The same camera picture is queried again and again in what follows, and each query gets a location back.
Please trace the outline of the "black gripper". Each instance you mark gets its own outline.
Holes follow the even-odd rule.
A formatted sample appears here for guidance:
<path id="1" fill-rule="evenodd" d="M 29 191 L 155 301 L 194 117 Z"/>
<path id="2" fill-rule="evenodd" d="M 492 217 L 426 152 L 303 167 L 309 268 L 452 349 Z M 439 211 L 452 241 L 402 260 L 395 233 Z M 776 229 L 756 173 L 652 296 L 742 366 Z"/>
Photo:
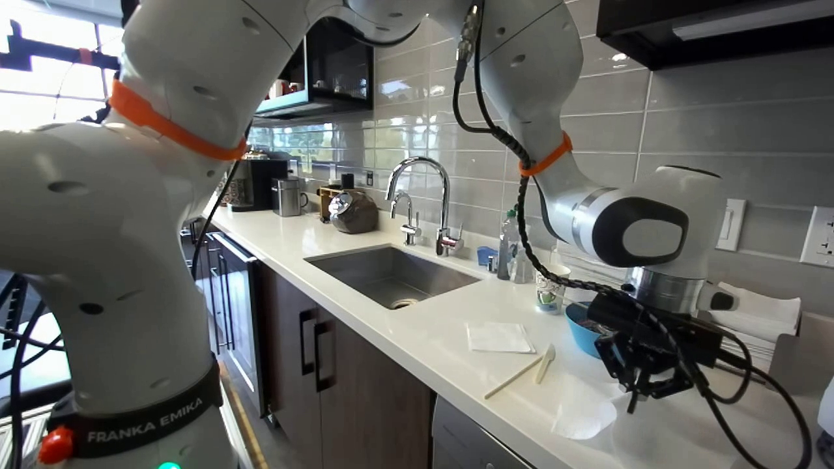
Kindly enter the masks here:
<path id="1" fill-rule="evenodd" d="M 688 316 L 638 306 L 632 298 L 598 293 L 585 319 L 601 328 L 593 349 L 624 392 L 686 392 L 694 366 L 713 366 L 721 335 Z"/>

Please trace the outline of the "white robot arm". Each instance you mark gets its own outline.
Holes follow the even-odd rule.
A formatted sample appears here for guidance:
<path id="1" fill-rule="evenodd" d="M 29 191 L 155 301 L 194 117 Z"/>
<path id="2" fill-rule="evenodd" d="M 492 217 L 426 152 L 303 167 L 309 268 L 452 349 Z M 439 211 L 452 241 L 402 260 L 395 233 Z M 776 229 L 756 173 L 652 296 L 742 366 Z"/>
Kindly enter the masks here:
<path id="1" fill-rule="evenodd" d="M 0 268 L 55 314 L 71 392 L 5 469 L 231 469 L 209 314 L 181 227 L 234 185 L 273 177 L 247 131 L 322 21 L 393 44 L 456 32 L 489 137 L 518 160 L 549 236 L 606 266 L 695 280 L 720 217 L 709 173 L 643 185 L 585 177 L 561 125 L 584 52 L 565 0 L 127 0 L 98 120 L 0 134 Z"/>

